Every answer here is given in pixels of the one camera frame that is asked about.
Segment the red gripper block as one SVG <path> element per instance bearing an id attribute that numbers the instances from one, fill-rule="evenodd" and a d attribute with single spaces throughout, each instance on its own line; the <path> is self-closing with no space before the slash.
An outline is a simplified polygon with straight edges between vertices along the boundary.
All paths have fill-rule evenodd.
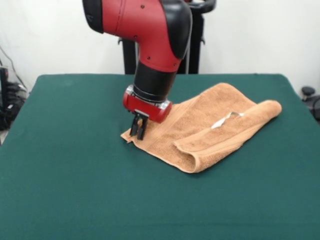
<path id="1" fill-rule="evenodd" d="M 134 86 L 129 85 L 123 95 L 123 106 L 134 115 L 130 136 L 136 136 L 138 140 L 143 140 L 148 125 L 148 119 L 156 123 L 162 123 L 172 109 L 172 102 L 165 100 L 160 103 L 149 102 L 139 98 L 134 93 Z"/>

